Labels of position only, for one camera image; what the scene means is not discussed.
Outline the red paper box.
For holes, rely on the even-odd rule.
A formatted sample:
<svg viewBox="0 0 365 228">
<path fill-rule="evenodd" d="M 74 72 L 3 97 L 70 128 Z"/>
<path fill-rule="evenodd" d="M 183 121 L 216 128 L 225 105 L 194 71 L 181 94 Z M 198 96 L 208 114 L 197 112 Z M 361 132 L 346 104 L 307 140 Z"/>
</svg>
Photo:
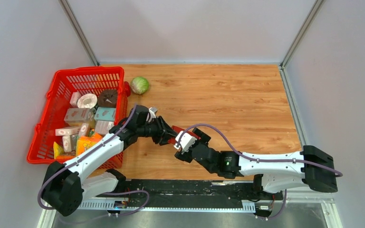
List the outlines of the red paper box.
<svg viewBox="0 0 365 228">
<path fill-rule="evenodd" d="M 172 130 L 177 133 L 176 137 L 172 137 L 167 142 L 169 144 L 173 144 L 176 149 L 187 149 L 192 146 L 196 140 L 200 139 L 199 136 L 194 134 L 193 132 L 185 132 L 183 128 L 178 126 L 172 126 Z"/>
</svg>

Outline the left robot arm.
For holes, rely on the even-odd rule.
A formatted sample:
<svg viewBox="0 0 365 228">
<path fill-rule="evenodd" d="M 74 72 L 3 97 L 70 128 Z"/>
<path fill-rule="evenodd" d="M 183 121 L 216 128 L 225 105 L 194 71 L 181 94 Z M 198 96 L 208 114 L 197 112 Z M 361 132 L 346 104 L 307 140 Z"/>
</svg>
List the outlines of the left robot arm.
<svg viewBox="0 0 365 228">
<path fill-rule="evenodd" d="M 80 204 L 97 195 L 111 193 L 121 197 L 126 191 L 124 176 L 108 169 L 95 177 L 90 175 L 115 155 L 119 155 L 140 137 L 152 138 L 158 145 L 167 145 L 177 132 L 153 108 L 134 105 L 127 118 L 112 127 L 98 143 L 75 158 L 51 163 L 38 192 L 38 204 L 69 216 Z"/>
</svg>

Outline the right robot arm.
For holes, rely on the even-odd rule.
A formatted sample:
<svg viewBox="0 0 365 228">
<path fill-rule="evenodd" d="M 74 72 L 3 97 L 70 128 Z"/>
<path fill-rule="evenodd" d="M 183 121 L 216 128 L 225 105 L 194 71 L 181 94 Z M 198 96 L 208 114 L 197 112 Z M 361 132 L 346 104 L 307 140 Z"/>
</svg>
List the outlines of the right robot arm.
<svg viewBox="0 0 365 228">
<path fill-rule="evenodd" d="M 209 173 L 226 179 L 253 176 L 252 193 L 258 199 L 305 186 L 317 192 L 338 191 L 333 157 L 313 145 L 285 154 L 217 151 L 209 146 L 210 136 L 201 130 L 173 129 L 177 132 L 174 143 L 177 159 L 196 161 Z"/>
</svg>

